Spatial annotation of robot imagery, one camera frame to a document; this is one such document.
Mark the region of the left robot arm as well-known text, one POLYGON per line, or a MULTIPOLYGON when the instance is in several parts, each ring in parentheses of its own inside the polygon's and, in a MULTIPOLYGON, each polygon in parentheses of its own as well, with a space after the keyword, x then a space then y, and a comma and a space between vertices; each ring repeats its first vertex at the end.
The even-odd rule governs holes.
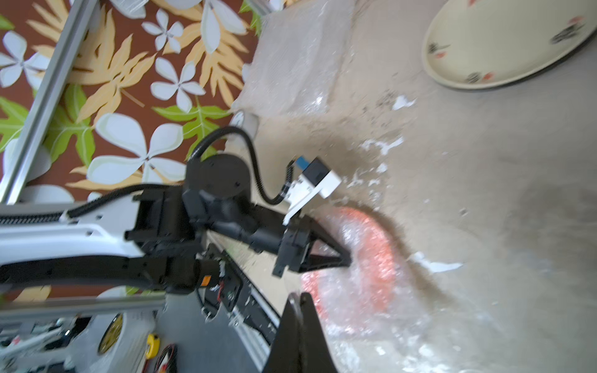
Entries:
POLYGON ((124 285, 186 295, 199 288, 223 288, 239 279, 231 261, 208 251, 206 236, 218 233, 270 253, 273 274, 304 274, 349 267, 350 251, 295 202, 281 214, 301 180, 318 194, 332 177, 320 160, 292 160, 285 184, 264 205, 251 200, 263 189, 255 153, 206 157, 228 135, 250 136, 239 127, 211 132, 194 149, 180 186, 143 183, 127 186, 62 211, 32 213, 28 205, 1 209, 1 289, 10 292, 56 284, 124 285))

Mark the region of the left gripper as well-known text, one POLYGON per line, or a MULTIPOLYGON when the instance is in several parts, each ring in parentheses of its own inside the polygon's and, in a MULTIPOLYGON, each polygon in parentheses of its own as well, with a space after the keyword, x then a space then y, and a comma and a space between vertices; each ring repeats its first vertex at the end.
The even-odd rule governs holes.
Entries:
POLYGON ((182 199, 196 233, 211 230, 258 253, 276 255, 276 277, 285 269, 302 274, 351 266, 351 251, 319 222, 303 219, 295 228, 284 225, 283 214, 251 201, 251 187, 249 167, 235 155, 189 160, 182 199))

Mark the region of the clear bubble wrap sheet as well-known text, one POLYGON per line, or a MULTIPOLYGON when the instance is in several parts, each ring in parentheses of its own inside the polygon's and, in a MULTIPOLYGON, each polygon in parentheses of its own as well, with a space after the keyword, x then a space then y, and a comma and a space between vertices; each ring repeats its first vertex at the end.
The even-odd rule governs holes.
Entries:
POLYGON ((352 257, 348 268, 301 277, 338 371, 428 371, 419 349, 429 315, 396 239, 356 208, 319 208, 315 218, 352 257))

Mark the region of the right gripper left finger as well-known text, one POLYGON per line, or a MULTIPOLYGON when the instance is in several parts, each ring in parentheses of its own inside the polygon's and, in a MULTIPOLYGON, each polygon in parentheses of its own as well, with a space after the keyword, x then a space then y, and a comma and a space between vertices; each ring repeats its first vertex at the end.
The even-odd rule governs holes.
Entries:
POLYGON ((289 295, 263 373, 303 371, 303 312, 297 293, 289 295))

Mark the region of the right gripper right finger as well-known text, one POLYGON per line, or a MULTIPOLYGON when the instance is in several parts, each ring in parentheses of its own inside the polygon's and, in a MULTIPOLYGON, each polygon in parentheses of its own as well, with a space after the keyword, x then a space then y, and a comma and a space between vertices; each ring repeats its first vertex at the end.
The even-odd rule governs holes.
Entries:
POLYGON ((337 373, 311 294, 300 295, 300 371, 337 373))

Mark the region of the cream dinner plate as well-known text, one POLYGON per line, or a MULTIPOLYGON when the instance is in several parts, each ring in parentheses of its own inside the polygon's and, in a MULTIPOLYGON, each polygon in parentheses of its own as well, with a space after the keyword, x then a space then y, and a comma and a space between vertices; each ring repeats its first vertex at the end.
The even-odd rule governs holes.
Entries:
POLYGON ((425 72, 454 90, 492 90, 536 76, 596 34, 594 1, 448 1, 422 45, 425 72))

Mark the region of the orange plastic plate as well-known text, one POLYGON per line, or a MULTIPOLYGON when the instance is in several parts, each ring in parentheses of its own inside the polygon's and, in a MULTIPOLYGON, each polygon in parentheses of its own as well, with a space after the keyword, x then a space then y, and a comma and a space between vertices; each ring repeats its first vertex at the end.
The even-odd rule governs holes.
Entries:
POLYGON ((348 268, 318 270, 301 278, 329 334, 357 334, 387 316, 396 299, 398 265, 385 229, 370 215, 349 207, 317 211, 319 222, 351 251, 348 268))

